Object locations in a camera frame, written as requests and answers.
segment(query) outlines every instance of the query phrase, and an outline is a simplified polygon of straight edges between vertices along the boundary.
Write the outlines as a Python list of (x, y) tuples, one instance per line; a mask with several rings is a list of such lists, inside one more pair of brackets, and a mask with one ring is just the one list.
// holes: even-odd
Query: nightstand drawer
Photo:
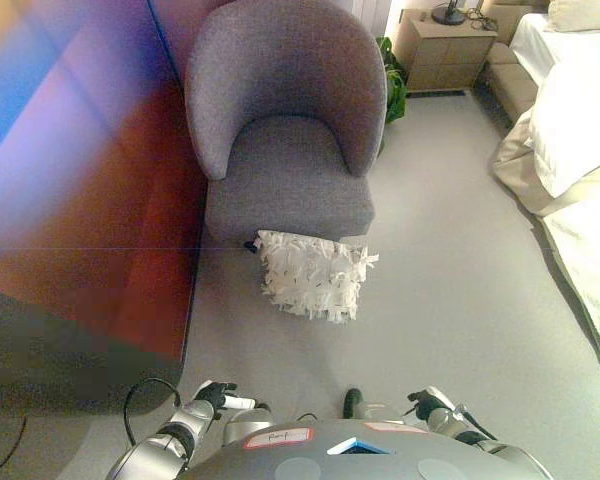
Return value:
[(426, 90), (436, 84), (439, 66), (413, 67), (407, 79), (407, 91)]
[(420, 42), (413, 66), (439, 65), (449, 49), (449, 40), (446, 38), (426, 38)]
[(444, 62), (439, 63), (482, 63), (492, 41), (491, 38), (452, 38), (449, 40)]
[(436, 88), (471, 88), (480, 64), (440, 65)]

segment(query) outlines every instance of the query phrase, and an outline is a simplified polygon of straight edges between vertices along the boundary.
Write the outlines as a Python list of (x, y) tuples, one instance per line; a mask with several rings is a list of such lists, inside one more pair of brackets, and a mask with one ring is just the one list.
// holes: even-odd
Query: white fringed pillow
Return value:
[(600, 0), (553, 0), (549, 28), (557, 32), (600, 30)]
[(367, 247), (293, 233), (258, 231), (254, 242), (267, 268), (262, 289), (271, 303), (294, 315), (355, 320), (360, 284), (378, 255)]

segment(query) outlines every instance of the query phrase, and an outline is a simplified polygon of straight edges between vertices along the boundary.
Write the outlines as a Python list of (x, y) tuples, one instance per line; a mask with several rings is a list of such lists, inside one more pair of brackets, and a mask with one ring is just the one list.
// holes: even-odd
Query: bed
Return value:
[(600, 31), (548, 31), (549, 20), (526, 15), (511, 42), (539, 90), (493, 169), (542, 224), (600, 359)]

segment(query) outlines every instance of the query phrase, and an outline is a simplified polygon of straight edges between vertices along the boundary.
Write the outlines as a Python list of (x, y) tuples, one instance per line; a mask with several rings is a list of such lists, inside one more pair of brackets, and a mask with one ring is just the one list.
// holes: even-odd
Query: armchair backrest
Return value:
[(238, 0), (213, 11), (187, 68), (187, 119), (207, 177), (226, 176), (231, 146), (271, 115), (323, 121), (354, 175), (375, 160), (386, 77), (369, 32), (327, 0)]

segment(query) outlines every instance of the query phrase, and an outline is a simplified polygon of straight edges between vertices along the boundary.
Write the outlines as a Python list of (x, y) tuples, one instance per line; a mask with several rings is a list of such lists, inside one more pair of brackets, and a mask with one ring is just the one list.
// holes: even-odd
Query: lamp base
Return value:
[(452, 9), (450, 15), (447, 15), (448, 7), (438, 7), (431, 10), (431, 18), (443, 25), (460, 25), (465, 21), (464, 13), (457, 9)]

